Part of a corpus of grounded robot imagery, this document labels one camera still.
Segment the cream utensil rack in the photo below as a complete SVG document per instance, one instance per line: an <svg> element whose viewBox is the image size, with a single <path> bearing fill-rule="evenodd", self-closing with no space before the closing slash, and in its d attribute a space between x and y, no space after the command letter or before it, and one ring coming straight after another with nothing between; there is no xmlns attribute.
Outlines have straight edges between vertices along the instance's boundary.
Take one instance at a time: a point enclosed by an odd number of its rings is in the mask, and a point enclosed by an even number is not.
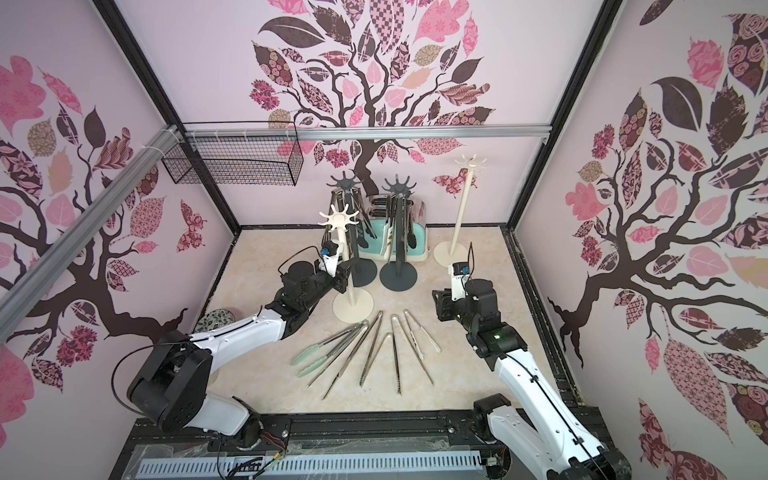
<svg viewBox="0 0 768 480"><path fill-rule="evenodd" d="M353 267L355 259L350 253L347 240L347 227L356 226L355 217L357 211L352 211L346 204L342 210L332 204L329 214L322 214L325 221L321 226L327 227L330 233L335 233L333 242L337 245L335 276L339 280L339 288L342 290L333 300L332 310L336 318L342 322L352 324L369 317L373 311L374 300L370 292L364 288L354 286Z"/></svg>
<svg viewBox="0 0 768 480"><path fill-rule="evenodd" d="M433 249L434 260L443 267L449 267L460 261L462 255L467 253L467 248L459 243L459 235L470 195L471 188L475 185L475 174L487 168L487 160L478 160L475 155L470 158L465 156L457 160L459 172L455 176L440 176L436 182L444 186L448 193L454 197L459 195L460 202L457 209L450 241L442 241Z"/></svg>

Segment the grey utensil rack stand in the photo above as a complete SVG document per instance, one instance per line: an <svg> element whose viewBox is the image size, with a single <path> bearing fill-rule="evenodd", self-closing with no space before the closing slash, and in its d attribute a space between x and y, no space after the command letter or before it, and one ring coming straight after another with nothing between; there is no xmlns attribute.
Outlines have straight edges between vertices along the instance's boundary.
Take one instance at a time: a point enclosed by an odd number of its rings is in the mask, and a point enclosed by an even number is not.
<svg viewBox="0 0 768 480"><path fill-rule="evenodd" d="M335 205L335 194L339 190L350 191L354 187L361 188L362 183L357 179L354 173L347 175L345 171L342 172L340 178L331 177L331 182L328 186L332 188L330 205ZM350 250L350 258L354 261L352 268L352 280L355 287L364 287L373 282L377 276L378 267L373 260L364 259L361 257L361 249L358 247L356 238L356 225L358 224L357 216L354 217L356 224L348 225L346 227L346 240Z"/></svg>

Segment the green silicone tip tongs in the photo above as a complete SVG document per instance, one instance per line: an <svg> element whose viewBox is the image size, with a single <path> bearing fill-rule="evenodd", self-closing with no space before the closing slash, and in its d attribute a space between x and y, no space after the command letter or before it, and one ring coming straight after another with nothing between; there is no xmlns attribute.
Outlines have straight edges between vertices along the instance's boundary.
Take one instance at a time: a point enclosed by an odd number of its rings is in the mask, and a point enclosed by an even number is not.
<svg viewBox="0 0 768 480"><path fill-rule="evenodd" d="M355 323L330 337L312 344L299 353L290 363L291 366L301 366L298 378L310 375L321 369L340 354L359 333L369 326L368 320Z"/></svg>

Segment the black silicone tip tongs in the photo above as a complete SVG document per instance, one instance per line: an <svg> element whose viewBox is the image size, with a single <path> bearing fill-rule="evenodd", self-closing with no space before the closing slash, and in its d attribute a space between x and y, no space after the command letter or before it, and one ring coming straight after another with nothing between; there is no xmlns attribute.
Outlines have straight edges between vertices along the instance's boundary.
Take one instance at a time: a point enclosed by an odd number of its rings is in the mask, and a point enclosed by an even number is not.
<svg viewBox="0 0 768 480"><path fill-rule="evenodd" d="M369 248L371 242L377 239L376 231L372 225L369 212L370 205L360 187L352 189L353 209L358 212L356 225L357 244L360 249Z"/></svg>

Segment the white handled tongs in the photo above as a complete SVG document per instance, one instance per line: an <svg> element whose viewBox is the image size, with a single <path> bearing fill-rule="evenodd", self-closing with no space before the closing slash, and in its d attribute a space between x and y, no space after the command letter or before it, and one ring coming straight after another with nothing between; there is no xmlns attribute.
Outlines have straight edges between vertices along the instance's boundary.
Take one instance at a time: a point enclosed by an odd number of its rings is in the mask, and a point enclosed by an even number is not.
<svg viewBox="0 0 768 480"><path fill-rule="evenodd" d="M413 313L410 310L405 309L404 315L408 321L412 321L417 326L418 330L426 337L426 339L428 340L432 348L435 350L435 352L441 353L442 348L440 347L440 345L429 333L429 331L424 327L424 325L413 315Z"/></svg>

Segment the steel tongs white tips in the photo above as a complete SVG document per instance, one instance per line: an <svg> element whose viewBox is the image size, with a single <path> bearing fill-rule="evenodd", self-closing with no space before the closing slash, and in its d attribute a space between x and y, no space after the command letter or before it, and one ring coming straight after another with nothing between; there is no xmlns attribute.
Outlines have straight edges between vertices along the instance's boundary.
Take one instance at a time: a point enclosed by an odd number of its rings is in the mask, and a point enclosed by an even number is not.
<svg viewBox="0 0 768 480"><path fill-rule="evenodd" d="M386 197L386 203L385 203L385 215L383 216L384 219L384 227L382 230L382 259L385 262L389 262L391 260L392 251L393 251L393 243L394 243L394 220L395 220L395 204L396 199L393 195L388 195Z"/></svg>

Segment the grey utensil rack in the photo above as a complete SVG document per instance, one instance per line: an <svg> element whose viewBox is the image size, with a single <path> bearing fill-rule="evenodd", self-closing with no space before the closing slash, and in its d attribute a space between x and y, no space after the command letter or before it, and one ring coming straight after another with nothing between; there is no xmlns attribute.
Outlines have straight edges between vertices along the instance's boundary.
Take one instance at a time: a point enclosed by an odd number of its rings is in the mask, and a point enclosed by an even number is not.
<svg viewBox="0 0 768 480"><path fill-rule="evenodd" d="M409 184L410 177L390 183L385 181L385 190L389 193L391 222L391 252L394 259L388 256L388 262L380 270L380 281L390 291L404 292L411 289L418 278L417 271L407 261L408 225L410 222L410 196L416 183Z"/></svg>

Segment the black nylon tongs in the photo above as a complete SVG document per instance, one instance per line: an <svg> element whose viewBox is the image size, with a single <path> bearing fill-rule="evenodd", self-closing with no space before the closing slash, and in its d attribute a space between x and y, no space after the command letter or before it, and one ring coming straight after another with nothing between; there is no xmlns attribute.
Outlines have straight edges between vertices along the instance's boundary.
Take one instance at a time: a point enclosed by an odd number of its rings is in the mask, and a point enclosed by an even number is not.
<svg viewBox="0 0 768 480"><path fill-rule="evenodd" d="M407 254L422 255L425 251L425 230L421 223L423 202L415 197L408 198Z"/></svg>

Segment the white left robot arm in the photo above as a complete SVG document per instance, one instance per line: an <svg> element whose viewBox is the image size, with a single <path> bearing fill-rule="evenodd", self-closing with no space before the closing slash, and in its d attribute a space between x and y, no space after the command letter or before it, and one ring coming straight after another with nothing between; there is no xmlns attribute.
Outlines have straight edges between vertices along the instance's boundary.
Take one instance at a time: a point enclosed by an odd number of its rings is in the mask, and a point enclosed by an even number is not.
<svg viewBox="0 0 768 480"><path fill-rule="evenodd" d="M127 399L164 432L194 427L235 437L256 431L248 424L257 424L259 415L241 401L210 393L210 376L296 333L327 293L346 291L353 264L343 261L330 275L319 262L297 262L281 275L283 287L259 313L201 334L167 333L152 346L127 388Z"/></svg>

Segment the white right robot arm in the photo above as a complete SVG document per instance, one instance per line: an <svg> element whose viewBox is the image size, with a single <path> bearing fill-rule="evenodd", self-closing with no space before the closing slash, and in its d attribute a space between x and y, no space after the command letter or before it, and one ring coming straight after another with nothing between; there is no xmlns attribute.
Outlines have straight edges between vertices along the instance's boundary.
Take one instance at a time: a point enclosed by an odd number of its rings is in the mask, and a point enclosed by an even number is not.
<svg viewBox="0 0 768 480"><path fill-rule="evenodd" d="M493 283L452 279L431 292L437 319L455 320L475 354L511 390L526 416L499 396L475 403L478 434L508 447L537 479L630 479L627 458L577 419L543 377L527 343L504 322Z"/></svg>

